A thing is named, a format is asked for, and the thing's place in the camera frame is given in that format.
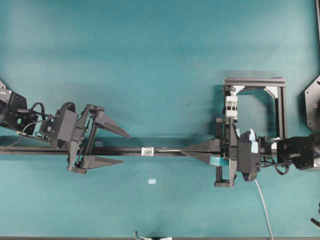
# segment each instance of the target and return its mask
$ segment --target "light blue tape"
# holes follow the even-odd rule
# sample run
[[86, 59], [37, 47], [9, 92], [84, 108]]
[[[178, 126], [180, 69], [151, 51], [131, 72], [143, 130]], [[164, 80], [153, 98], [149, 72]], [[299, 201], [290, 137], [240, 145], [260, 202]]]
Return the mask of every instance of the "light blue tape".
[[224, 160], [223, 157], [220, 156], [211, 156], [210, 157], [210, 165], [212, 166], [228, 166], [229, 165], [229, 161]]

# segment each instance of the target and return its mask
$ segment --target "white cable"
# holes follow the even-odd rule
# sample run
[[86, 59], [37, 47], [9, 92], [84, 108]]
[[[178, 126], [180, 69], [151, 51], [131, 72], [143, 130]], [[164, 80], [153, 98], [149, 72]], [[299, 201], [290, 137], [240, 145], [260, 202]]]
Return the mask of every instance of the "white cable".
[[258, 187], [258, 190], [259, 190], [259, 193], [260, 193], [260, 197], [261, 197], [261, 200], [262, 200], [264, 213], [265, 213], [265, 219], [266, 219], [266, 223], [268, 225], [268, 229], [269, 229], [269, 233], [270, 233], [271, 239], [274, 240], [274, 236], [272, 234], [272, 230], [271, 230], [271, 226], [270, 226], [270, 222], [269, 222], [269, 215], [268, 215], [268, 211], [267, 211], [267, 206], [266, 206], [266, 203], [265, 203], [264, 195], [262, 194], [262, 191], [261, 191], [261, 188], [259, 186], [258, 181], [256, 179], [254, 181], [255, 181], [256, 186]]

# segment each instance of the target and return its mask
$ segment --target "mounting plate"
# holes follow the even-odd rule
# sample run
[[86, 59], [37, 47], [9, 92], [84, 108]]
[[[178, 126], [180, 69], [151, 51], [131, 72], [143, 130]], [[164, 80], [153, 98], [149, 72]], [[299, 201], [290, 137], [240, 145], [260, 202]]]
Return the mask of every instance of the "mounting plate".
[[306, 125], [315, 132], [320, 131], [320, 76], [304, 91]]

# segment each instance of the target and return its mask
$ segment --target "small white piece of paper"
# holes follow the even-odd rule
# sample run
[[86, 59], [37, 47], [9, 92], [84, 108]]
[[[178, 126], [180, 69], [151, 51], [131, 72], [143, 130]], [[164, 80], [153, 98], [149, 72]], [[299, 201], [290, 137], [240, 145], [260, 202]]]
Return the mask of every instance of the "small white piece of paper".
[[148, 184], [156, 184], [157, 183], [157, 179], [149, 179], [148, 180]]

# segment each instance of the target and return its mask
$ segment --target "teal surface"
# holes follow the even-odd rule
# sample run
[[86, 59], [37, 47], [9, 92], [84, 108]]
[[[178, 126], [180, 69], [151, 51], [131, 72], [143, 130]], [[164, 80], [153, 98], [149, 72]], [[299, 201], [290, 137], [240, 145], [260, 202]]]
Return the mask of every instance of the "teal surface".
[[[213, 138], [224, 77], [286, 78], [289, 136], [308, 135], [301, 93], [319, 65], [313, 0], [0, 1], [0, 77], [49, 113], [67, 101], [105, 107], [134, 136], [99, 132], [105, 146]], [[265, 92], [239, 101], [241, 132], [274, 134]], [[254, 182], [214, 188], [215, 168], [188, 157], [121, 159], [83, 176], [64, 156], [1, 156], [0, 235], [269, 235]], [[259, 173], [274, 236], [320, 236], [319, 177]]]

